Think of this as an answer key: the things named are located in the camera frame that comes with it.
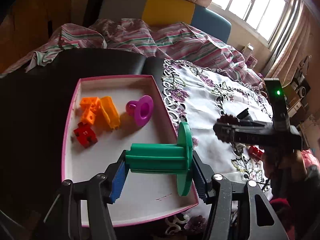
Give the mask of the orange holed block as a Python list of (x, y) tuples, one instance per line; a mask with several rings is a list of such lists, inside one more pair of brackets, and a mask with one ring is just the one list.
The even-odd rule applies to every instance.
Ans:
[(94, 125), (97, 112), (100, 109), (100, 99), (98, 97), (82, 98), (80, 108), (83, 110), (80, 121), (84, 124)]

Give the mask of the window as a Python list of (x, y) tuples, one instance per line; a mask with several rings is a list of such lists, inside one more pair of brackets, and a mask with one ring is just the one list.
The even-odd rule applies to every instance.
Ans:
[(209, 8), (248, 29), (265, 45), (275, 36), (289, 0), (212, 0)]

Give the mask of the green plastic spool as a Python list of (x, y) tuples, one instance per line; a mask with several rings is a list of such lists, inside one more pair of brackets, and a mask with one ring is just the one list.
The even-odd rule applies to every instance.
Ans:
[(193, 140), (187, 122), (178, 126), (175, 144), (132, 144), (125, 162), (133, 173), (176, 175), (179, 196), (189, 194), (192, 178)]

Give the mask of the pink striped bedsheet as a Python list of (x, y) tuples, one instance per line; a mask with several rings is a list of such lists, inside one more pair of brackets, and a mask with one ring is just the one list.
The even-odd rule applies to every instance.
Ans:
[(123, 18), (119, 22), (100, 19), (88, 28), (66, 23), (53, 32), (46, 44), (12, 64), (4, 74), (12, 73), (24, 64), (27, 71), (46, 66), (58, 53), (80, 48), (117, 49), (145, 57), (185, 60), (247, 86), (263, 87), (262, 78), (247, 67), (244, 56), (218, 38), (183, 22), (152, 30), (143, 20), (135, 18)]

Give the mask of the magenta plastic cup toy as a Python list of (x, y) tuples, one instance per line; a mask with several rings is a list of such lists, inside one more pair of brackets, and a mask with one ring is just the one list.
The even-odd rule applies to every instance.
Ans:
[(138, 101), (129, 101), (126, 104), (126, 112), (133, 117), (138, 127), (145, 126), (153, 114), (153, 99), (149, 95), (142, 96)]

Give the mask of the white carton box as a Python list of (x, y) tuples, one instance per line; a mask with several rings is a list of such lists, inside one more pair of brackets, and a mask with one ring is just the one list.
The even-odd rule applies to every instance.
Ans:
[(250, 43), (248, 43), (246, 46), (244, 46), (241, 53), (245, 58), (248, 58), (252, 55), (253, 50), (254, 47)]

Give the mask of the beige curtain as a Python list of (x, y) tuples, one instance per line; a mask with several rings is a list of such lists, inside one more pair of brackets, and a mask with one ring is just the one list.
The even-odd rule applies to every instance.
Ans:
[(278, 78), (283, 86), (288, 85), (303, 59), (310, 37), (310, 12), (303, 0), (291, 0), (291, 11), (272, 56), (262, 71), (263, 77)]

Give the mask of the multicolour padded headboard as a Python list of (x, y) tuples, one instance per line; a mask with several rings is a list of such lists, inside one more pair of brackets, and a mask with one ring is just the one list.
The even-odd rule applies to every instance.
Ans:
[(88, 0), (82, 25), (89, 27), (102, 18), (136, 18), (150, 27), (184, 22), (225, 43), (232, 27), (219, 14), (185, 0)]

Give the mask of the red small block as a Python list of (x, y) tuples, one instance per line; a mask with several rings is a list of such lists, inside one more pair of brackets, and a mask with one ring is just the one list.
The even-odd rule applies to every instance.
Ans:
[(95, 132), (91, 129), (90, 124), (80, 122), (78, 127), (73, 131), (77, 141), (84, 148), (88, 148), (98, 142)]

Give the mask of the pink-rimmed white tray box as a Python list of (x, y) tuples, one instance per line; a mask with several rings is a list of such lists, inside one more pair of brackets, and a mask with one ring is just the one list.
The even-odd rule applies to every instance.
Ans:
[[(126, 104), (144, 95), (152, 97), (155, 109), (150, 121), (142, 128), (125, 112)], [(85, 97), (110, 96), (120, 115), (120, 128), (110, 130), (102, 116), (98, 116), (93, 131), (97, 143), (84, 148), (74, 130), (80, 122), (80, 101)], [(123, 150), (133, 143), (173, 144), (176, 133), (164, 106), (161, 94), (150, 75), (116, 75), (80, 79), (71, 99), (63, 138), (61, 178), (81, 182), (104, 172), (118, 160)], [(194, 187), (187, 196), (177, 193), (173, 175), (129, 173), (121, 196), (108, 206), (115, 227), (159, 220), (195, 207), (199, 203)]]

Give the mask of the red metallic capsule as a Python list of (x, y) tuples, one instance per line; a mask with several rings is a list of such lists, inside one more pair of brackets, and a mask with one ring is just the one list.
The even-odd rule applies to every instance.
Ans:
[(248, 154), (251, 158), (261, 160), (264, 153), (258, 147), (250, 146), (248, 149)]

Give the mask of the white floral embroidered tablecloth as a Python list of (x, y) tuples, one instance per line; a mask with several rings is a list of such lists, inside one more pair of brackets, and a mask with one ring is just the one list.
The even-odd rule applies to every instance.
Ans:
[(162, 63), (161, 84), (164, 103), (175, 128), (186, 121), (193, 135), (194, 150), (201, 160), (230, 181), (254, 180), (271, 198), (265, 186), (263, 163), (254, 160), (246, 149), (235, 150), (217, 138), (213, 130), (223, 114), (237, 116), (243, 110), (253, 120), (271, 122), (272, 108), (264, 96), (250, 85), (235, 82), (219, 70), (198, 67), (184, 60)]

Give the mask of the orange ridged block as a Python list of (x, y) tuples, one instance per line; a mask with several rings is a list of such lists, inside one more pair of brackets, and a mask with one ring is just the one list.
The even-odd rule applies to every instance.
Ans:
[(108, 131), (117, 130), (120, 127), (120, 116), (110, 96), (98, 98), (95, 126)]

